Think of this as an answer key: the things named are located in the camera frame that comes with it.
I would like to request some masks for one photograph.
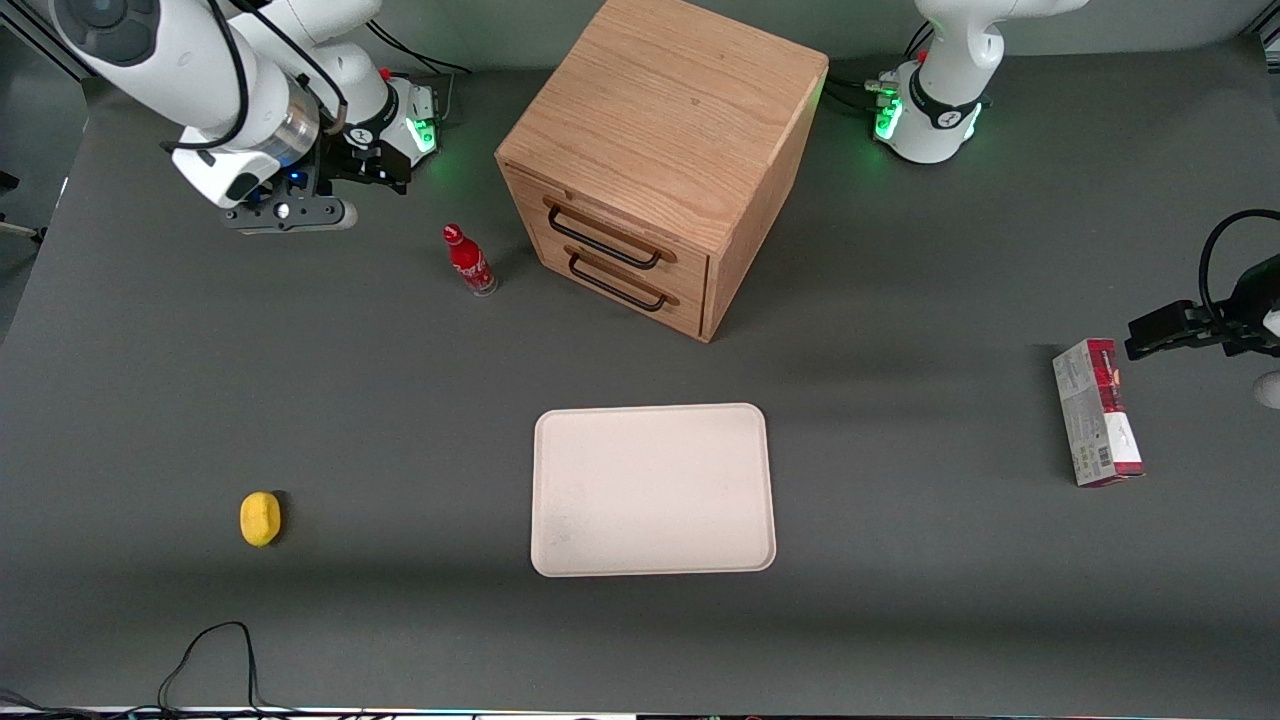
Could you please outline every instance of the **drawer handle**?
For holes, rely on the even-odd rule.
[[[604,292],[608,292],[613,297],[617,297],[618,300],[622,300],[623,302],[630,302],[631,305],[635,305],[636,307],[644,310],[645,313],[657,313],[658,310],[662,310],[663,305],[667,304],[667,296],[666,295],[658,295],[658,300],[654,301],[654,302],[645,302],[644,300],[640,300],[639,297],[636,297],[636,296],[634,296],[631,293],[623,292],[623,291],[613,287],[612,284],[609,284],[609,283],[607,283],[607,282],[604,282],[604,281],[602,281],[599,278],[593,278],[591,275],[589,275],[589,274],[584,273],[582,270],[577,269],[577,261],[580,259],[581,259],[581,256],[577,252],[575,252],[568,259],[568,272],[573,273],[575,278],[585,281],[585,282],[588,282],[588,283],[590,283],[590,284],[593,284],[593,286],[603,290]]]
[[[557,223],[556,218],[558,218],[558,217],[559,217],[559,205],[552,205],[552,211],[547,214],[547,223],[552,225],[552,229],[554,229],[556,232],[558,232],[561,234],[572,237],[573,240],[581,242],[582,245],[585,245],[588,247],[594,247],[595,250],[599,250],[600,252],[604,252],[609,258],[613,258],[614,260],[618,260],[620,263],[626,263],[627,265],[631,265],[632,268],[639,268],[641,270],[650,270],[650,269],[653,269],[654,265],[658,264],[658,260],[662,258],[660,252],[654,252],[653,258],[649,258],[648,260],[641,260],[639,258],[632,258],[632,256],[627,255],[626,252],[622,252],[620,250],[614,250],[614,249],[609,247],[608,245],[604,245],[603,242],[600,242],[598,240],[591,240],[590,237],[586,237],[585,234],[577,232],[573,228],[564,227],[564,225]]]

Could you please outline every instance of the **drawer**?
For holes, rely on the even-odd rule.
[[[511,167],[503,168],[511,195],[520,209],[525,229],[544,264],[548,249],[568,246],[590,254],[614,274],[637,278],[668,295],[695,301],[701,310],[707,284],[707,255],[675,243],[640,238],[618,222],[603,220],[581,208],[572,193],[554,188]]]
[[[659,290],[641,278],[618,268],[600,255],[568,242],[543,246],[543,264],[605,297],[648,315],[685,334],[698,337],[703,327],[701,296],[698,300]]]

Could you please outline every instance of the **metal frame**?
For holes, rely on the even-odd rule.
[[[97,77],[97,73],[67,47],[45,15],[24,0],[0,0],[0,22],[77,82]]]

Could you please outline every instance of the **wooden drawer cabinet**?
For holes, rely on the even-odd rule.
[[[827,58],[608,0],[498,147],[538,258],[709,341],[791,191]]]

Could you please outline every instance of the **cardboard box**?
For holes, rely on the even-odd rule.
[[[1142,456],[1120,402],[1114,340],[1091,338],[1053,359],[1057,396],[1071,443],[1075,484],[1093,488],[1143,474]]]

